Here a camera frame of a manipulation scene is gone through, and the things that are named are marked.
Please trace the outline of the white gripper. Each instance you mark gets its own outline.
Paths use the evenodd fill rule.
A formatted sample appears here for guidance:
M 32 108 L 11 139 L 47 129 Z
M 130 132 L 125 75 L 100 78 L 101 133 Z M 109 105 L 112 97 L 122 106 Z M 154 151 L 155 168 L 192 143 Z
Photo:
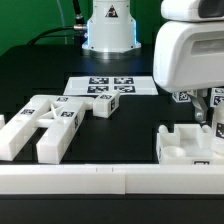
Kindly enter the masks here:
M 168 92 L 194 90 L 195 119 L 205 122 L 206 88 L 224 85 L 224 22 L 165 23 L 156 38 L 153 77 Z

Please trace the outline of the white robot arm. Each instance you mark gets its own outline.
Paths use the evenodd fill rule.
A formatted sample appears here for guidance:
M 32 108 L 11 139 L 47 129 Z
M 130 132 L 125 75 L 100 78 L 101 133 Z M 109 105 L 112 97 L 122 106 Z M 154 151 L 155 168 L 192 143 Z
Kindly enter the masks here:
M 129 6 L 130 0 L 93 0 L 85 54 L 118 59 L 141 49 Z M 195 119 L 203 123 L 207 90 L 224 86 L 224 0 L 163 0 L 161 15 L 154 81 L 170 93 L 190 91 Z

